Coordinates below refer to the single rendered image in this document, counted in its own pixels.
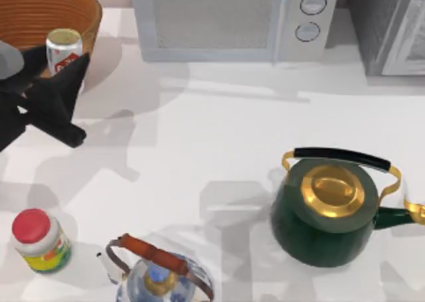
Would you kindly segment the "pale microwave oven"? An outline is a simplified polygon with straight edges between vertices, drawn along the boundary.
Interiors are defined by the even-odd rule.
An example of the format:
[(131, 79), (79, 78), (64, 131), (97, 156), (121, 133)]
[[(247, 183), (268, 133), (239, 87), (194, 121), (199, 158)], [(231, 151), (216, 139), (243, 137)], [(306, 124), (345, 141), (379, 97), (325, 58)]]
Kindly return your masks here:
[[(300, 9), (301, 0), (286, 1), (286, 17), (279, 63), (315, 62), (321, 58), (327, 42), (336, 2), (337, 0), (327, 0), (327, 6), (320, 14), (306, 15)], [(306, 22), (317, 23), (321, 28), (321, 34), (314, 41), (301, 42), (295, 36), (296, 28)]]

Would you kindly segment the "round microwave knob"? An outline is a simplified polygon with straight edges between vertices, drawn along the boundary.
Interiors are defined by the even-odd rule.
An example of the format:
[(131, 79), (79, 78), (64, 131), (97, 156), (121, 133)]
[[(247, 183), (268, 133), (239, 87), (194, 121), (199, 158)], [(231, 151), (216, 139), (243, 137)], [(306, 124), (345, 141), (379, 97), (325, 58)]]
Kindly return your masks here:
[(295, 30), (295, 36), (301, 42), (314, 41), (320, 34), (321, 28), (314, 22), (302, 23)]
[(327, 6), (327, 0), (301, 0), (300, 9), (306, 15), (318, 15)]

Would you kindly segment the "red lidded jar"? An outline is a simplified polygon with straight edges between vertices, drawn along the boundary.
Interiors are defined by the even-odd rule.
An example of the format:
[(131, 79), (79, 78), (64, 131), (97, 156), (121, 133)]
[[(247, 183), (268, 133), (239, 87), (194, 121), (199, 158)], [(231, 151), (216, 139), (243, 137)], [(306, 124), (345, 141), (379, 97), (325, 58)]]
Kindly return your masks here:
[(42, 209), (30, 208), (18, 213), (11, 232), (16, 251), (37, 273), (57, 272), (70, 260), (71, 245), (62, 226)]

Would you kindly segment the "microwave oven door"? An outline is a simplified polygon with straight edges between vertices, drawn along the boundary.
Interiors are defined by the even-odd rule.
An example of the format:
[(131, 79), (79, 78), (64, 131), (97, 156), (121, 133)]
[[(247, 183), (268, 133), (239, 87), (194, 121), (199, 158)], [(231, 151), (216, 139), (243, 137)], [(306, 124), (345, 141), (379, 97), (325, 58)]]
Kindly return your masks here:
[(147, 62), (270, 62), (284, 0), (132, 0)]

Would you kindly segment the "grey cabinet door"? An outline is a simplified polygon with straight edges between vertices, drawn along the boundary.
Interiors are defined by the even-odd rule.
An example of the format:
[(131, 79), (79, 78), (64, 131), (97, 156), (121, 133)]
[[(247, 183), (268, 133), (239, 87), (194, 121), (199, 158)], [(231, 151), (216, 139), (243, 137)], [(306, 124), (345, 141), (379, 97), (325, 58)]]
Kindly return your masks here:
[(425, 0), (400, 0), (392, 24), (386, 76), (425, 76)]

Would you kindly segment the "pale grey rounded box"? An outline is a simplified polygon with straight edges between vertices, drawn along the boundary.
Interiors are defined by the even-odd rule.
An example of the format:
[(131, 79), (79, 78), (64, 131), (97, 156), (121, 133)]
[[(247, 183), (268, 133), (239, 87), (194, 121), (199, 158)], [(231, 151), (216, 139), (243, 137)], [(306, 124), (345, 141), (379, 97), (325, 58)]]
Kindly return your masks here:
[(23, 69), (24, 65), (21, 52), (14, 46), (0, 40), (0, 80), (16, 75)]

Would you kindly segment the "green and gold kettle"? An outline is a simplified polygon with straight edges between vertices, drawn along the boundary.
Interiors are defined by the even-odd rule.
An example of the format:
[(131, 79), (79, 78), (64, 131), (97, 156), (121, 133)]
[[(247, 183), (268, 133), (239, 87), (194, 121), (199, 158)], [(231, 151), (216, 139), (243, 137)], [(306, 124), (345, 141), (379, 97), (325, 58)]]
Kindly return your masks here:
[(352, 262), (375, 230), (425, 226), (425, 200), (382, 205), (402, 184), (390, 161), (345, 149), (298, 147), (284, 153), (287, 175), (271, 209), (273, 235), (297, 261), (314, 267)]

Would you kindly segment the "blue and white kettle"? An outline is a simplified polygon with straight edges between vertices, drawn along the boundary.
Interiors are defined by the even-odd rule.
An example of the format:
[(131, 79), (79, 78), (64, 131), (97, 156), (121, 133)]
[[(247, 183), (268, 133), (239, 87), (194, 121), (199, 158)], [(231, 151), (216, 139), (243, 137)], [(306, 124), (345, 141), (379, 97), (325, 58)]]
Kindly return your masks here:
[(214, 302), (208, 272), (187, 256), (123, 234), (96, 257), (117, 286), (114, 302)]

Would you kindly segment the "brown woven basket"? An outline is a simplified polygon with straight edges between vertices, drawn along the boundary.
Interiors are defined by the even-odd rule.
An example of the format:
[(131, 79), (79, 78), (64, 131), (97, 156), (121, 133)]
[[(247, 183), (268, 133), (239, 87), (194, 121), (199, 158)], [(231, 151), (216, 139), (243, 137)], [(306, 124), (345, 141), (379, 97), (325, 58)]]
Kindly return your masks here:
[(54, 29), (74, 29), (83, 55), (92, 52), (101, 19), (98, 0), (0, 0), (0, 40), (25, 50), (46, 45)]

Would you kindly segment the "red and white can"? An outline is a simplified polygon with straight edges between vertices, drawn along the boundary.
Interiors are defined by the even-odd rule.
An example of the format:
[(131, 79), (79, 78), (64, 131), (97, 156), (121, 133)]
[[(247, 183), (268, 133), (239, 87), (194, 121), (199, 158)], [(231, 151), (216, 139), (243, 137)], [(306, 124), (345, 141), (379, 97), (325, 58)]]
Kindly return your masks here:
[(51, 76), (82, 56), (80, 33), (74, 29), (54, 29), (46, 37), (46, 56)]

